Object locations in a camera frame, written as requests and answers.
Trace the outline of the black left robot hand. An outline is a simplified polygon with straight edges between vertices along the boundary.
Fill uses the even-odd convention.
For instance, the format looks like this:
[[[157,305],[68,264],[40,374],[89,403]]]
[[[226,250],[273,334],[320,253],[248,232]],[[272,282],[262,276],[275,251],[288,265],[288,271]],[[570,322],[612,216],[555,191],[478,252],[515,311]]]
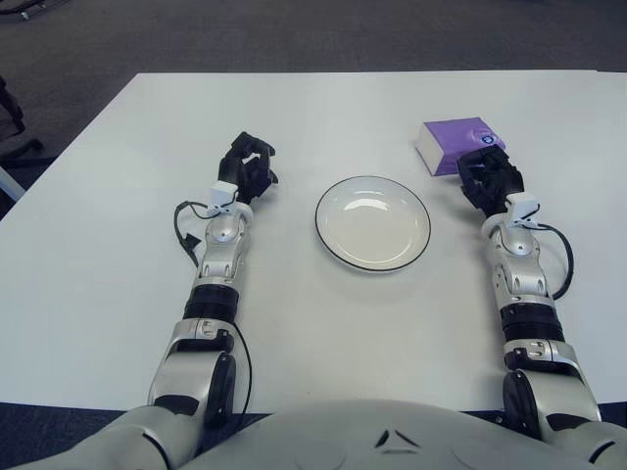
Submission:
[[[264,140],[241,132],[221,159],[218,180],[237,187],[236,201],[249,205],[259,198],[278,177],[270,168],[275,149]]]

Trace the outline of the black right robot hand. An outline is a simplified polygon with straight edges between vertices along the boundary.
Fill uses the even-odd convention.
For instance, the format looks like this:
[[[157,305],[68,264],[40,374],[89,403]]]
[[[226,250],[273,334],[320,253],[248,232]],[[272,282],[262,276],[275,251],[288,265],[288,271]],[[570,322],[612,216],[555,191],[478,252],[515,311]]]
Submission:
[[[498,145],[464,154],[457,166],[463,195],[486,217],[506,212],[506,197],[524,191],[522,174]]]

